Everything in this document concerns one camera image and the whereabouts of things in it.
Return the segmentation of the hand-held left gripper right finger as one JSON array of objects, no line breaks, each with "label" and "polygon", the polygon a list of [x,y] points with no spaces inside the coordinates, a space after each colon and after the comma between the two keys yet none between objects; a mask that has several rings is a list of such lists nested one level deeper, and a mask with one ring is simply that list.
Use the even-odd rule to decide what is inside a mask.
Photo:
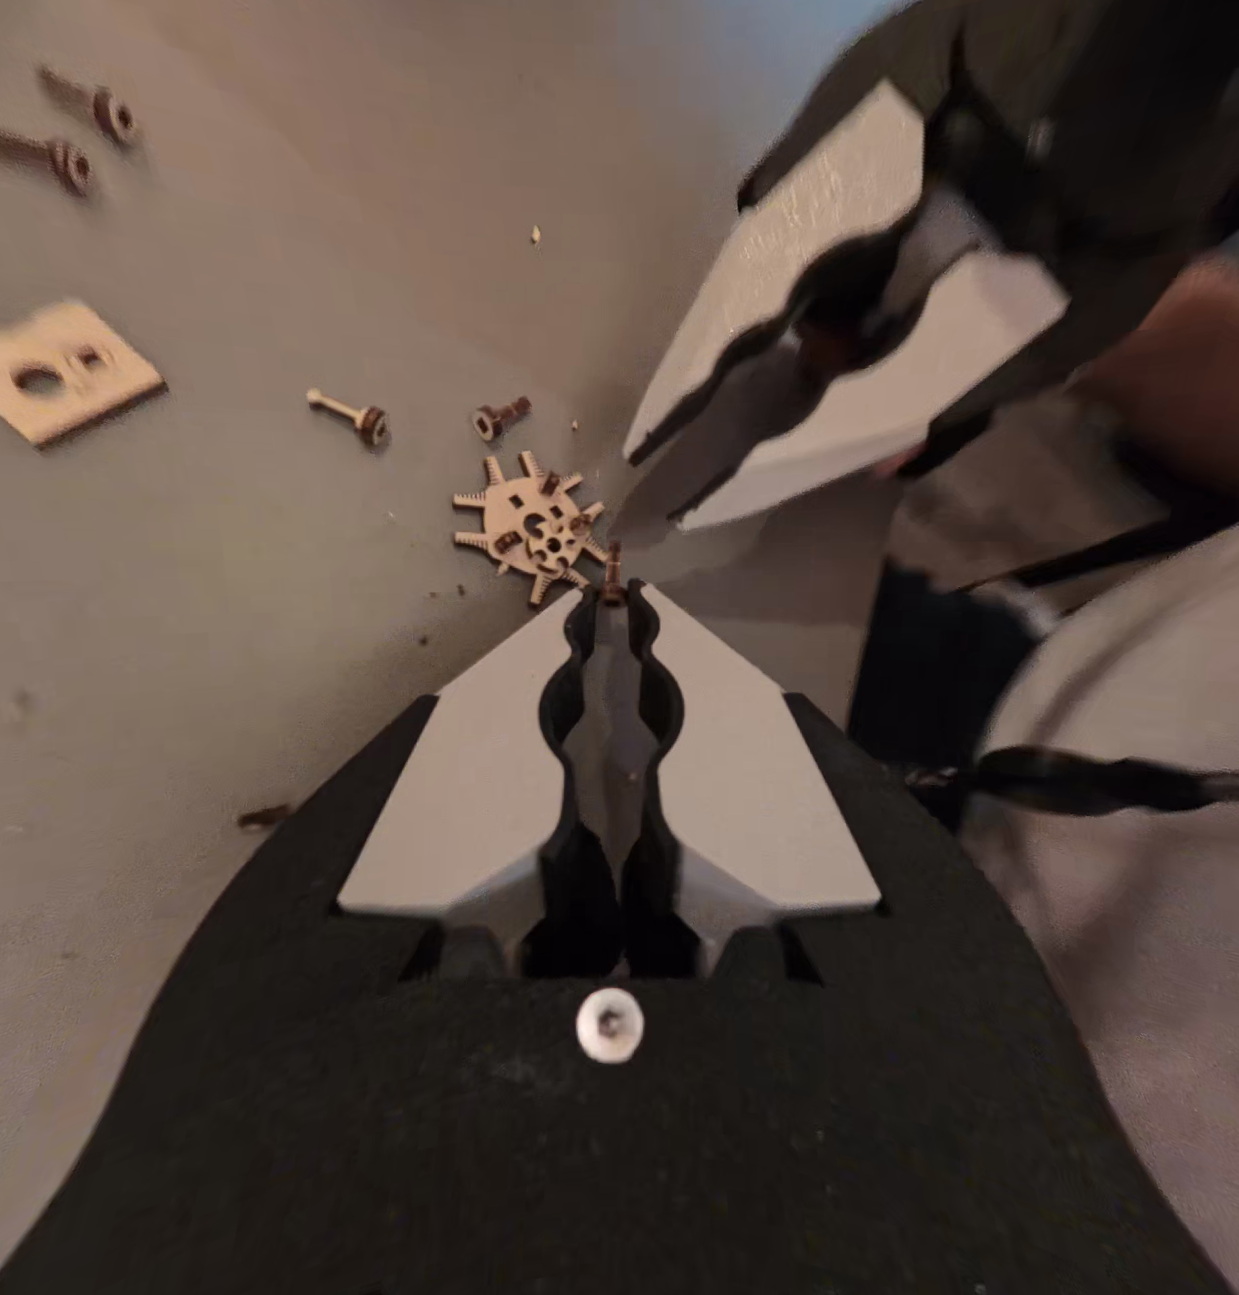
[{"label": "hand-held left gripper right finger", "polygon": [[655,742],[619,881],[629,971],[710,975],[741,930],[874,912],[793,695],[654,583],[629,583],[628,636]]}]

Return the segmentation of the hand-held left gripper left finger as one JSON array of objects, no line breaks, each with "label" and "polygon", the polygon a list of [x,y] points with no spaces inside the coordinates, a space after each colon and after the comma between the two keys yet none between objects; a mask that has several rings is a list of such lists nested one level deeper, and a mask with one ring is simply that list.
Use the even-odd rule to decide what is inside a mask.
[{"label": "hand-held left gripper left finger", "polygon": [[434,695],[339,891],[344,913],[486,930],[528,977],[615,971],[616,884],[564,748],[598,609],[596,592],[566,594]]}]

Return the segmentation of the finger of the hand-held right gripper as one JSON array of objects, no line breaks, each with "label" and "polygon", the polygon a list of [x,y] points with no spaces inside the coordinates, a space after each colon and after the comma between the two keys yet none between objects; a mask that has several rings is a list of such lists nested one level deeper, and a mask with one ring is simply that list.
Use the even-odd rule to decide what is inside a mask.
[{"label": "finger of the hand-held right gripper", "polygon": [[839,263],[892,247],[924,195],[926,121],[890,81],[872,88],[736,219],[634,414],[645,462],[772,345]]},{"label": "finger of the hand-held right gripper", "polygon": [[804,422],[755,445],[677,527],[759,514],[918,446],[940,413],[1047,332],[1067,305],[1033,255],[963,254],[892,352],[833,380]]}]

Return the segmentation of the wooden spiked gear disc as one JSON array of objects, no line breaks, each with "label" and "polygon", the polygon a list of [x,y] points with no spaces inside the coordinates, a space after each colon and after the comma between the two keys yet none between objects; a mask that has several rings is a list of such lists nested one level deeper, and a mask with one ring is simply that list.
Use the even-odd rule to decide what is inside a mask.
[{"label": "wooden spiked gear disc", "polygon": [[518,453],[518,465],[518,474],[508,475],[501,459],[489,455],[483,488],[454,494],[454,510],[479,514],[475,529],[454,533],[454,546],[482,552],[501,575],[530,579],[530,607],[538,609],[557,583],[577,589],[590,583],[579,570],[580,559],[608,566],[609,547],[598,530],[605,503],[577,500],[580,472],[547,469],[530,451]]}]

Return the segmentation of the grey desk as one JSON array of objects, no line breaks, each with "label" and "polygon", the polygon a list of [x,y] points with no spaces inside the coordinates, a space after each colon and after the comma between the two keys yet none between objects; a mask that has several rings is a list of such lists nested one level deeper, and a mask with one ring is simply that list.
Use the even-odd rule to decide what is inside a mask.
[{"label": "grey desk", "polygon": [[[887,2],[0,2],[0,325],[89,303],[168,390],[0,419],[0,1263],[261,842],[528,617],[451,543],[469,416],[616,511],[742,176]],[[47,63],[109,86],[122,150]],[[369,449],[308,388],[386,410]]]}]

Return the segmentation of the person's right hand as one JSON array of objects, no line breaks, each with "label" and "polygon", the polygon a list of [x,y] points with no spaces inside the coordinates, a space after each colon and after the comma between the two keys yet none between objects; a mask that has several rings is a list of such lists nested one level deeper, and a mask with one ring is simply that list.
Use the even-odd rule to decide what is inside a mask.
[{"label": "person's right hand", "polygon": [[1239,260],[1210,254],[1183,270],[1069,390],[1163,465],[1239,504]]}]

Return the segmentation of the dark blue jeans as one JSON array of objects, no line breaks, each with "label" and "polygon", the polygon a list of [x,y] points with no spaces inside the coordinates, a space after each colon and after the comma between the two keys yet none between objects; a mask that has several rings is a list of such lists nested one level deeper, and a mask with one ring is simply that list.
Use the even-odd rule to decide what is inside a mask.
[{"label": "dark blue jeans", "polygon": [[1047,636],[1004,595],[940,591],[887,560],[855,680],[848,734],[897,768],[960,768],[1004,690]]}]

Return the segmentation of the round-headed wooden pin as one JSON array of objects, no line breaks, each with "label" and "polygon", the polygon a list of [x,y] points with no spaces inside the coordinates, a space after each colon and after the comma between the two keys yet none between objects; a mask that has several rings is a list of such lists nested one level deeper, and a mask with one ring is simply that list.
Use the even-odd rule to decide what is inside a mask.
[{"label": "round-headed wooden pin", "polygon": [[307,390],[305,400],[311,409],[331,413],[350,426],[358,439],[369,449],[381,449],[391,439],[389,416],[381,406],[355,407],[316,387]]}]

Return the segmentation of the white shirt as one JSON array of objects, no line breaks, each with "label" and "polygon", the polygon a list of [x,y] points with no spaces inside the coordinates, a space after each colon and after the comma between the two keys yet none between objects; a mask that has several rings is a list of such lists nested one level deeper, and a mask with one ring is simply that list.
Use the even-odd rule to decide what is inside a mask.
[{"label": "white shirt", "polygon": [[[1049,631],[975,757],[1239,771],[1239,520],[1066,617],[1005,598]],[[1239,803],[1075,818],[950,797],[934,813],[1031,935],[1132,1141],[1239,1290]]]}]

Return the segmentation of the square wooden plate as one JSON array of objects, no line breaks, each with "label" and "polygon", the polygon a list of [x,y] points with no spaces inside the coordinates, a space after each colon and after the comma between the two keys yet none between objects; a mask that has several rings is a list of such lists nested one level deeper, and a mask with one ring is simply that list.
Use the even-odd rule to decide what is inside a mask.
[{"label": "square wooden plate", "polygon": [[70,299],[0,326],[0,417],[41,448],[91,426],[165,380],[87,303]]}]

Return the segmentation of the wooden square-hole peg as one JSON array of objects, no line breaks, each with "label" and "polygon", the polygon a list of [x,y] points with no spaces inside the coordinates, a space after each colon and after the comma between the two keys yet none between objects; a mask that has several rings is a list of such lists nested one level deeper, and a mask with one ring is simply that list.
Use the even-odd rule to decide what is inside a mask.
[{"label": "wooden square-hole peg", "polygon": [[128,102],[109,86],[80,82],[47,63],[37,67],[47,95],[73,117],[90,121],[122,150],[141,143],[141,124]]},{"label": "wooden square-hole peg", "polygon": [[87,153],[65,138],[35,138],[0,127],[0,159],[48,172],[78,199],[87,199],[91,192],[93,164]]}]

